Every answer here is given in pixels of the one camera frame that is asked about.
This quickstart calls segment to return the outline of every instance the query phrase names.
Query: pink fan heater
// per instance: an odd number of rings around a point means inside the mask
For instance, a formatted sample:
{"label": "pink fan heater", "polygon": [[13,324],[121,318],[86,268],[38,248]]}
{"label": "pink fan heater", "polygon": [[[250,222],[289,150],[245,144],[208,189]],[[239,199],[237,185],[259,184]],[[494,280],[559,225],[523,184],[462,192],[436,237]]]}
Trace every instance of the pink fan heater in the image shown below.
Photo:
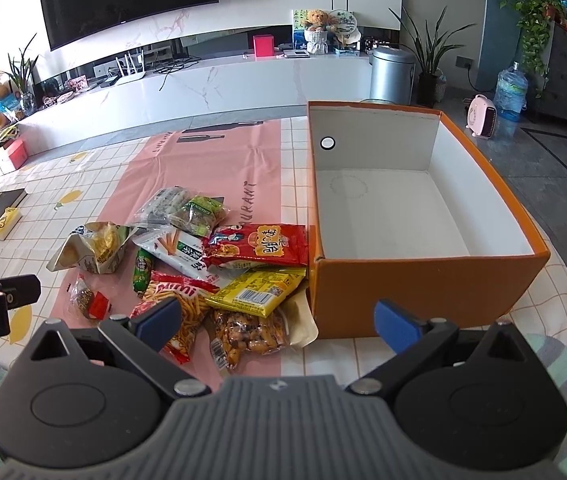
{"label": "pink fan heater", "polygon": [[473,137],[489,139],[495,131],[497,109],[490,99],[484,95],[477,95],[470,103],[468,109],[468,129],[472,130]]}

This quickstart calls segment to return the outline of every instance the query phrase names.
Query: blue gripper pad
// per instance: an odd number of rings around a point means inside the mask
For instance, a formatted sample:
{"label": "blue gripper pad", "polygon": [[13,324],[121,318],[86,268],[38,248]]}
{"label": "blue gripper pad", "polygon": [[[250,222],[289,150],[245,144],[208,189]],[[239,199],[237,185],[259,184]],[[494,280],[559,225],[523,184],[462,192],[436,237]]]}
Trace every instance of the blue gripper pad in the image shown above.
{"label": "blue gripper pad", "polygon": [[374,307],[374,329],[397,354],[419,341],[427,324],[407,313],[390,300]]}
{"label": "blue gripper pad", "polygon": [[154,351],[160,351],[181,327],[181,303],[163,301],[132,320],[134,335]]}

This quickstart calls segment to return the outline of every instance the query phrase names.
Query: white router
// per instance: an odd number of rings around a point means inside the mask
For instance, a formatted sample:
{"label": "white router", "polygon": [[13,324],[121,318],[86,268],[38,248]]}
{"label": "white router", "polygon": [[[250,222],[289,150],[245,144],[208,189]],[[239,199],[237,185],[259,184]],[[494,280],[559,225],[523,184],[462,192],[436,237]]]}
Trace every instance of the white router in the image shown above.
{"label": "white router", "polygon": [[144,70],[144,51],[142,50],[141,54],[141,70],[137,70],[137,67],[132,60],[132,56],[128,53],[124,54],[124,60],[126,61],[126,66],[124,67],[123,61],[119,60],[118,57],[115,57],[117,61],[117,66],[119,67],[119,72],[121,73],[121,77],[115,83],[115,86],[123,85],[126,83],[130,83],[132,81],[137,81],[143,78],[146,75],[146,71]]}

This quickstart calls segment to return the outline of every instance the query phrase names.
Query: large plastic water bottle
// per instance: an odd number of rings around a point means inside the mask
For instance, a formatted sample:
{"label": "large plastic water bottle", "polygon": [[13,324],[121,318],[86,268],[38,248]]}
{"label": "large plastic water bottle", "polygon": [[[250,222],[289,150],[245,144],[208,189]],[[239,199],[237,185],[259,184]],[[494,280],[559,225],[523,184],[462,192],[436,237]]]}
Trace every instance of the large plastic water bottle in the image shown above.
{"label": "large plastic water bottle", "polygon": [[522,108],[525,108],[525,95],[528,91],[528,80],[519,70],[519,63],[502,70],[497,80],[495,108],[497,115],[509,121],[518,121]]}

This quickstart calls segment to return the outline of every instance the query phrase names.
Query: gray ribbed surface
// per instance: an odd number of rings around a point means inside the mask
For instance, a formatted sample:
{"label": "gray ribbed surface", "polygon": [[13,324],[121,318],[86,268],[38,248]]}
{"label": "gray ribbed surface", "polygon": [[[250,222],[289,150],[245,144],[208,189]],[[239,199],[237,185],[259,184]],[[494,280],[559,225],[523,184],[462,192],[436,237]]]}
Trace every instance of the gray ribbed surface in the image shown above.
{"label": "gray ribbed surface", "polygon": [[442,463],[407,440],[382,400],[347,394],[333,377],[230,378],[214,396],[174,403],[152,437],[110,464],[0,470],[1,480],[264,478],[565,480],[550,463],[502,475]]}

